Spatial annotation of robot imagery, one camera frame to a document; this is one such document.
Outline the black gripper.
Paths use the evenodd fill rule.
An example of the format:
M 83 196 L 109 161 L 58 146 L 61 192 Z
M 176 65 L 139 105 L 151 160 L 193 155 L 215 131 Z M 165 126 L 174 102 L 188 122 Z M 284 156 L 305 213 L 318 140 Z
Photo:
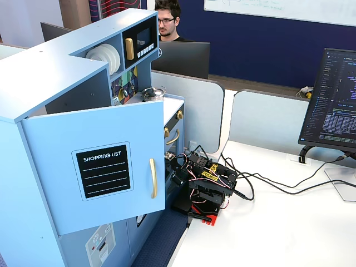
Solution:
M 191 160 L 188 160 L 184 164 L 180 164 L 180 160 L 177 160 L 176 157 L 171 159 L 166 159 L 166 169 L 176 171 L 171 176 L 171 184 L 175 186 L 180 186 L 184 182 L 192 180 L 194 176 L 191 174 L 191 168 L 188 168 L 192 164 Z

